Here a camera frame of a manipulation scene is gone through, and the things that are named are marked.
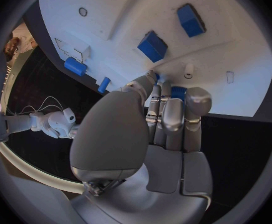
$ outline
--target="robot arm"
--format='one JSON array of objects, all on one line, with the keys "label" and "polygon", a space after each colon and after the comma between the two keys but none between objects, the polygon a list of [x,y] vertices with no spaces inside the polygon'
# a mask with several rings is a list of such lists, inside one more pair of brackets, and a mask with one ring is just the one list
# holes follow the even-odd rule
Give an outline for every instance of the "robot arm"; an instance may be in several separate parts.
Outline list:
[{"label": "robot arm", "polygon": [[43,131],[53,138],[74,139],[79,128],[75,123],[76,118],[70,108],[63,112],[33,112],[30,115],[6,116],[2,114],[1,141],[7,141],[11,133],[17,133],[31,129]]}]

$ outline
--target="white surface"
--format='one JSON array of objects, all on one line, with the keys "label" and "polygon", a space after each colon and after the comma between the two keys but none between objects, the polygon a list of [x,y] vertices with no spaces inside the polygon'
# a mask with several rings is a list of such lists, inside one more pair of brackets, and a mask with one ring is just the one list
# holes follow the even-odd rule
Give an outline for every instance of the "white surface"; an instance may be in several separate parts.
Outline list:
[{"label": "white surface", "polygon": [[4,143],[0,143],[0,152],[17,169],[40,183],[71,193],[82,194],[85,191],[84,185],[82,183],[76,183],[57,178],[32,167],[17,155],[15,155]]},{"label": "white surface", "polygon": [[[213,97],[211,113],[253,116],[272,78],[272,53],[253,20],[234,0],[39,0],[42,16],[61,59],[55,38],[73,47],[86,43],[91,55],[87,74],[108,91],[153,69],[160,83],[200,86]],[[205,23],[206,33],[189,38],[177,9],[191,3]],[[79,8],[87,9],[86,17]],[[152,63],[137,46],[154,30],[168,45],[163,60]],[[192,79],[184,77],[187,63]],[[228,84],[227,71],[234,74]]]}]

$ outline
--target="blue cylinder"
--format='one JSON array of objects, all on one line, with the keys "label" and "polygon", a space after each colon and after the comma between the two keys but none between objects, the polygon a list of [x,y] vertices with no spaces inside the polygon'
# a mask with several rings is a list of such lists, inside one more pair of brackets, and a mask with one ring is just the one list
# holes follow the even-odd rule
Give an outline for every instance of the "blue cylinder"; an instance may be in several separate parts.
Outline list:
[{"label": "blue cylinder", "polygon": [[76,61],[74,58],[69,57],[64,63],[64,67],[70,71],[76,73],[79,76],[83,76],[86,73],[87,65]]},{"label": "blue cylinder", "polygon": [[108,77],[105,77],[104,80],[102,81],[101,85],[99,86],[98,91],[101,93],[104,93],[107,86],[109,85],[110,81],[111,80]]}]

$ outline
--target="small white cylinder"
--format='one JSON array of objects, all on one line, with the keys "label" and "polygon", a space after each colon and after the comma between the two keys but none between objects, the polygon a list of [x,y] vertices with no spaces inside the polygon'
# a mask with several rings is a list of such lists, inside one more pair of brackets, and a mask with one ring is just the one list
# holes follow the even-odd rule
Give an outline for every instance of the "small white cylinder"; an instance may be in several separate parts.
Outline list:
[{"label": "small white cylinder", "polygon": [[194,73],[194,65],[192,63],[188,63],[185,66],[184,77],[187,79],[191,79],[193,77],[193,73]]}]

